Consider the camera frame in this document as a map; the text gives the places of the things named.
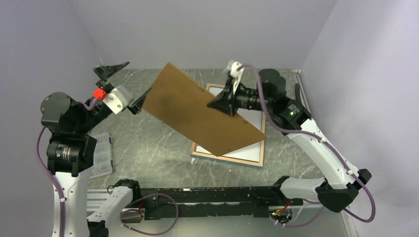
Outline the brown frame backing board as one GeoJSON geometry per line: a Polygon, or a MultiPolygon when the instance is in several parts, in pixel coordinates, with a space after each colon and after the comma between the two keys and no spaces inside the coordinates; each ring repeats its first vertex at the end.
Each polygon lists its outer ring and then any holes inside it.
{"type": "Polygon", "coordinates": [[[215,96],[170,62],[150,88],[143,109],[215,156],[267,139],[241,115],[207,107],[215,96]]]}

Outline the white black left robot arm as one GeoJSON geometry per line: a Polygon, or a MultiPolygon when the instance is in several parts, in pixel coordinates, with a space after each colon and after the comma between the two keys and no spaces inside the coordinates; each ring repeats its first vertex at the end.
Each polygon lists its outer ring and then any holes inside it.
{"type": "Polygon", "coordinates": [[[91,130],[111,114],[129,110],[141,112],[146,94],[134,100],[122,86],[113,86],[109,78],[126,67],[99,65],[94,68],[99,80],[93,96],[79,102],[64,92],[55,92],[41,103],[41,124],[51,132],[46,149],[46,162],[40,166],[54,187],[55,237],[107,237],[111,224],[120,218],[126,207],[141,202],[140,185],[131,179],[122,179],[91,215],[87,214],[88,183],[93,171],[97,140],[91,130]]]}

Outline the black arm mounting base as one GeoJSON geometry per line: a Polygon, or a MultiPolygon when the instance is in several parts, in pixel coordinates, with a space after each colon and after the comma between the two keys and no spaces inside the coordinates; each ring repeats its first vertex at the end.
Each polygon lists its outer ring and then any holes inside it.
{"type": "Polygon", "coordinates": [[[146,220],[186,217],[252,216],[268,218],[285,206],[301,206],[302,199],[288,199],[271,186],[213,188],[142,188],[126,205],[142,207],[146,220]]]}

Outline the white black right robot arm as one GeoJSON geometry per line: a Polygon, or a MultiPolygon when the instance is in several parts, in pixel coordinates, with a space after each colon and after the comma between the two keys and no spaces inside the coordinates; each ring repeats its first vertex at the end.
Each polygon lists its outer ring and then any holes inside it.
{"type": "Polygon", "coordinates": [[[208,107],[231,117],[237,116],[239,109],[263,112],[323,173],[319,179],[281,177],[273,185],[273,201],[283,205],[290,199],[300,198],[317,201],[333,212],[346,210],[371,179],[371,173],[350,164],[336,151],[301,100],[287,96],[286,80],[277,70],[260,70],[255,89],[241,83],[242,72],[242,69],[227,71],[223,90],[208,107]]]}

